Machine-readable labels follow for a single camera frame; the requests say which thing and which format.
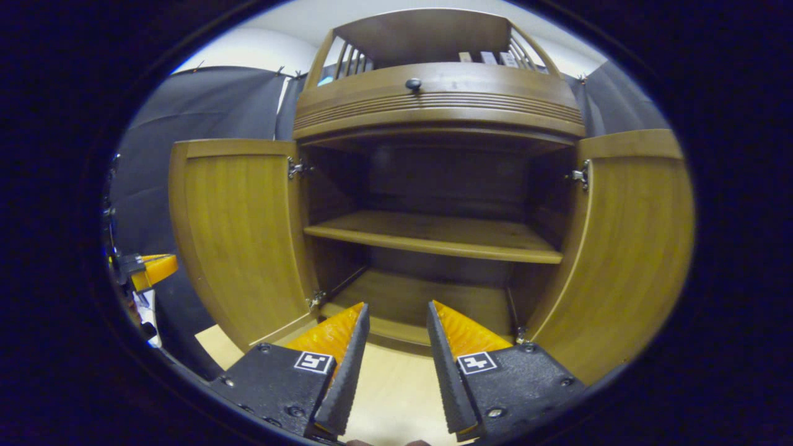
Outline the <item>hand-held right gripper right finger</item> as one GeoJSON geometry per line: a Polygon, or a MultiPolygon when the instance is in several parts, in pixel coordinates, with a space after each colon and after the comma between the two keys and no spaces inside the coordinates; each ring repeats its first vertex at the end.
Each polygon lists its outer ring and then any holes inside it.
{"type": "Polygon", "coordinates": [[[538,344],[507,342],[441,302],[428,304],[427,332],[445,423],[460,442],[533,435],[584,395],[583,381],[538,344]]]}

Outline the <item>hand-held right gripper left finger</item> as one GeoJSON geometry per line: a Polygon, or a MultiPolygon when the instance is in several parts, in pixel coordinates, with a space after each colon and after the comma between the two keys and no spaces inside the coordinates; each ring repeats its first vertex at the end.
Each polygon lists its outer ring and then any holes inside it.
{"type": "Polygon", "coordinates": [[[334,442],[348,426],[368,334],[359,302],[286,346],[256,344],[209,386],[267,426],[334,442]]]}

